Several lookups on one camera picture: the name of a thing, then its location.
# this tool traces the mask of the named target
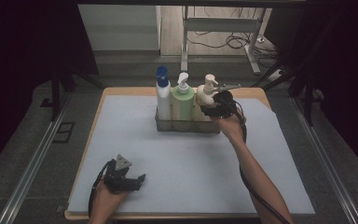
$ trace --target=white bottle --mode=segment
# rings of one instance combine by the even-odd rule
[[[213,96],[216,94],[216,91],[214,90],[213,84],[218,84],[214,80],[214,75],[206,75],[205,76],[205,85],[200,85],[197,88],[197,94],[196,94],[196,106],[194,111],[194,120],[196,121],[211,121],[211,119],[208,116],[205,116],[204,113],[202,113],[200,106],[206,105],[210,107],[215,107],[216,103],[213,100]]]
[[[167,77],[167,68],[160,66],[156,77],[158,124],[160,129],[166,131],[170,129],[171,123],[161,120],[171,120],[171,82]]]

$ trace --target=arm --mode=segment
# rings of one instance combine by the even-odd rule
[[[96,189],[89,224],[105,224],[128,194],[129,192],[112,194],[103,181],[100,181]]]
[[[231,116],[227,119],[211,119],[220,126],[223,134],[234,147],[241,170],[249,184],[255,189],[257,194],[277,210],[286,220],[290,223],[294,223],[282,195],[243,142],[242,129],[238,118]],[[280,220],[273,216],[252,194],[251,197],[262,223],[281,223]]]

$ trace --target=blue cap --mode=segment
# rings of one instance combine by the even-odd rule
[[[165,66],[160,66],[157,69],[156,77],[157,77],[157,83],[160,87],[166,87],[168,86],[169,80],[167,77],[167,68]]]

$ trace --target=table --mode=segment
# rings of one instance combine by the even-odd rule
[[[275,117],[265,93],[259,88],[241,88],[232,93],[237,101],[246,103],[241,102],[248,113],[248,146],[254,149],[255,157],[286,198],[289,209],[296,214],[313,214],[279,124],[270,122],[270,116]],[[239,178],[237,158],[233,150],[227,150],[230,144],[225,136],[157,132],[153,126],[154,95],[155,88],[108,88],[103,92],[65,216],[88,218],[85,195],[90,192],[89,182],[101,169],[98,164],[119,151],[134,159],[132,171],[138,175],[145,171],[149,182],[120,206],[115,218],[254,217],[253,204]],[[136,112],[142,109],[142,113],[127,110],[128,116],[117,118],[122,107],[135,105],[139,107]]]

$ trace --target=bottle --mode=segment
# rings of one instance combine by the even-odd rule
[[[187,79],[188,73],[181,73],[178,85],[171,90],[172,126],[180,132],[191,128],[193,117],[194,90],[187,85]]]
[[[196,103],[194,108],[195,121],[211,121],[209,116],[205,116],[202,113],[200,106],[201,105],[206,105],[210,107],[216,106],[216,103],[213,100],[213,96],[216,94],[216,91],[213,91],[214,90],[213,84],[218,84],[218,83],[214,80],[214,75],[208,74],[205,76],[205,85],[200,85],[197,88]],[[209,132],[212,127],[212,125],[209,123],[198,122],[197,124],[199,128],[206,133]]]
[[[158,126],[161,130],[167,131],[171,128],[171,82],[167,77],[167,68],[160,66],[157,70],[156,92]]]

